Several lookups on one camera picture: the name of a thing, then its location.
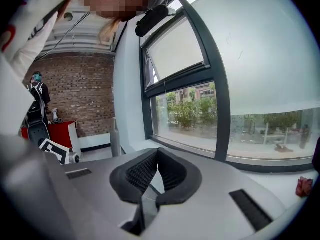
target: red table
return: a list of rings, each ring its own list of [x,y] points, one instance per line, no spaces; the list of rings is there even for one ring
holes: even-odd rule
[[[50,138],[53,142],[58,143],[66,148],[72,149],[72,144],[69,135],[69,125],[73,124],[76,121],[67,121],[57,124],[49,124],[48,131]],[[25,139],[28,138],[28,129],[23,127],[21,128],[22,137]]]

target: ceiling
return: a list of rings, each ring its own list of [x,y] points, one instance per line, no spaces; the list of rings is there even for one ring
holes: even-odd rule
[[[66,32],[87,12],[89,7],[83,6],[79,0],[72,0],[65,13],[71,13],[73,18],[67,21],[61,18],[54,26],[43,51],[40,56],[51,51],[57,43],[63,38]],[[99,32],[110,19],[102,18],[95,13],[91,13],[81,21],[73,30],[71,30],[63,41],[50,53],[69,53],[69,52],[95,52],[112,53],[124,29],[125,23],[122,22],[117,33],[114,33],[110,40],[99,42]]]

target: person in black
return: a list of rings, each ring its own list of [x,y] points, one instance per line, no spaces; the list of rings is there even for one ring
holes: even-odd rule
[[[49,95],[49,89],[47,85],[42,82],[42,74],[39,71],[33,73],[32,78],[30,80],[30,84],[27,86],[28,91],[31,91],[32,88],[37,89],[38,92],[41,94],[42,100],[45,104],[45,117],[43,119],[43,122],[48,127],[47,114],[50,113],[50,111],[48,110],[48,104],[51,101],[51,99]]]

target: window frame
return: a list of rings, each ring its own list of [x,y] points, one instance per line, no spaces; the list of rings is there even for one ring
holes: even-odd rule
[[[177,11],[176,16],[152,33],[142,45],[140,40],[141,97],[145,138],[171,149],[189,152],[207,159],[214,159],[219,162],[227,163],[243,171],[258,173],[288,173],[311,170],[313,168],[311,156],[304,158],[268,160],[228,155],[231,133],[231,107],[228,79],[224,63],[213,36],[197,11],[186,0],[179,1],[182,4],[182,7]],[[147,48],[154,44],[164,33],[184,17],[189,21],[197,38],[202,52],[203,62],[191,65],[159,80],[151,86],[147,86],[147,83],[150,82],[147,81],[148,74],[145,73]],[[154,130],[155,132],[158,132],[157,129],[154,129],[154,127],[158,126],[153,125],[152,120],[152,118],[157,117],[155,97],[163,95],[166,92],[173,92],[209,82],[215,82],[214,94],[217,100],[218,122],[215,151],[191,147],[154,135]],[[214,158],[208,157],[210,154],[214,154]]]

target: brick wall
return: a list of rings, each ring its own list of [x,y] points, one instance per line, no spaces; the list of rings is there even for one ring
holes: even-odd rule
[[[109,133],[115,117],[112,93],[114,56],[92,53],[59,53],[33,63],[23,83],[35,71],[48,86],[49,109],[58,109],[64,121],[77,120],[78,137]]]

